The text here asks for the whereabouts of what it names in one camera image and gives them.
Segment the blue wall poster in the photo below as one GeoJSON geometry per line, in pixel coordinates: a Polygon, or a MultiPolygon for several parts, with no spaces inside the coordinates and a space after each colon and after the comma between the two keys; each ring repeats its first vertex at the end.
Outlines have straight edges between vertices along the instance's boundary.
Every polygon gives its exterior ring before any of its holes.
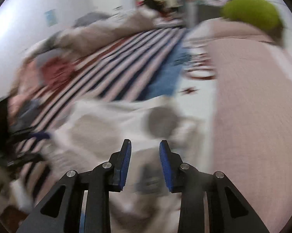
{"type": "Polygon", "coordinates": [[[46,11],[44,13],[44,15],[45,15],[46,24],[48,27],[51,27],[51,26],[57,24],[57,17],[56,17],[56,10],[55,9],[46,11]]]}

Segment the beige grey rumpled duvet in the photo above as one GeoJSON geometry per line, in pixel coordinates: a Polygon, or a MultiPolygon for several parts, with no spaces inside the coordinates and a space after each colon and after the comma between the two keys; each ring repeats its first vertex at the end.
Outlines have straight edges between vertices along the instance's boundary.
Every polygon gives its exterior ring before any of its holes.
{"type": "Polygon", "coordinates": [[[96,21],[88,26],[61,30],[29,47],[23,64],[53,49],[61,49],[63,56],[76,60],[89,56],[121,38],[155,29],[153,19],[141,10],[96,21]]]}

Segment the striped diet coke bed blanket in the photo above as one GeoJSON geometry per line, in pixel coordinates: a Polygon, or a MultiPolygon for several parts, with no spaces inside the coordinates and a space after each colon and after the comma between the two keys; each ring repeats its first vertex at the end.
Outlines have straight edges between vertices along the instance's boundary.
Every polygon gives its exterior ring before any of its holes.
{"type": "Polygon", "coordinates": [[[41,68],[51,58],[63,58],[61,51],[54,49],[39,55],[23,72],[24,82],[29,81],[29,75],[36,75],[38,85],[30,87],[28,98],[15,114],[12,129],[34,127],[50,131],[86,93],[107,101],[141,101],[173,95],[181,65],[189,59],[183,45],[188,33],[186,28],[159,28],[117,40],[71,62],[74,73],[57,90],[46,86],[41,68]]]}

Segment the pink knitted blanket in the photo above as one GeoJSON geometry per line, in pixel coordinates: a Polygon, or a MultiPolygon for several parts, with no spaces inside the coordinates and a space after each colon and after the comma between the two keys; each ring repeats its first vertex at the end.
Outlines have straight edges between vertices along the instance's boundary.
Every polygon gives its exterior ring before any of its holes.
{"type": "Polygon", "coordinates": [[[279,232],[292,216],[292,59],[251,25],[208,25],[218,85],[213,168],[279,232]]]}

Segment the cream grey patterned pajama pant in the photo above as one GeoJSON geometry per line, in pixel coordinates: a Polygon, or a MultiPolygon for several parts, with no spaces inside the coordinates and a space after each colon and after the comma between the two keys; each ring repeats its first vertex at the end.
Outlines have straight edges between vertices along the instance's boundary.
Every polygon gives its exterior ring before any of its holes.
{"type": "Polygon", "coordinates": [[[170,97],[134,103],[82,99],[56,122],[42,155],[54,175],[62,177],[71,169],[94,169],[129,139],[132,154],[125,187],[110,194],[112,231],[176,232],[181,200],[165,185],[159,144],[166,140],[182,160],[194,164],[203,124],[182,113],[170,97]]]}

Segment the cream knit sweater sleeve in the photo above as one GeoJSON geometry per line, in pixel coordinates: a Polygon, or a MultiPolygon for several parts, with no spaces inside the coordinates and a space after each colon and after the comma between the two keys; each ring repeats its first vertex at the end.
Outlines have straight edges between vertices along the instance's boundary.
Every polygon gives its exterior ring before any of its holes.
{"type": "Polygon", "coordinates": [[[0,215],[8,207],[29,214],[34,204],[22,180],[11,178],[8,171],[0,166],[0,215]]]}

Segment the green plush pillow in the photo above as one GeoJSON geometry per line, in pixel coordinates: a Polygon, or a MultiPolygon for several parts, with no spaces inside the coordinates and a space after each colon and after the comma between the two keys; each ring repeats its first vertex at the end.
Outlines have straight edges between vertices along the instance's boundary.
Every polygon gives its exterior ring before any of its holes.
{"type": "Polygon", "coordinates": [[[223,18],[250,24],[283,45],[284,25],[277,8],[266,0],[231,0],[221,9],[223,18]]]}

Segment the black white plush toy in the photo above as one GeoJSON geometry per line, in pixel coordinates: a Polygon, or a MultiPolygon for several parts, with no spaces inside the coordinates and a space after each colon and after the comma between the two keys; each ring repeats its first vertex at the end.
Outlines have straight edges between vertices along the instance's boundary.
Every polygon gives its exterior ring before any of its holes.
{"type": "Polygon", "coordinates": [[[144,0],[143,4],[152,10],[156,10],[160,14],[167,14],[169,10],[164,6],[164,4],[157,0],[144,0]]]}

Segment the dark red crumpled garment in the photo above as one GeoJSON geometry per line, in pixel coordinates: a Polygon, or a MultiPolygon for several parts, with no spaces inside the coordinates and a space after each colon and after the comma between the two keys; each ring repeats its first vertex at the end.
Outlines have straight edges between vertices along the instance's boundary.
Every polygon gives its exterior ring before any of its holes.
{"type": "Polygon", "coordinates": [[[50,90],[57,90],[67,83],[74,73],[74,64],[57,56],[49,59],[41,68],[43,81],[50,90]]]}

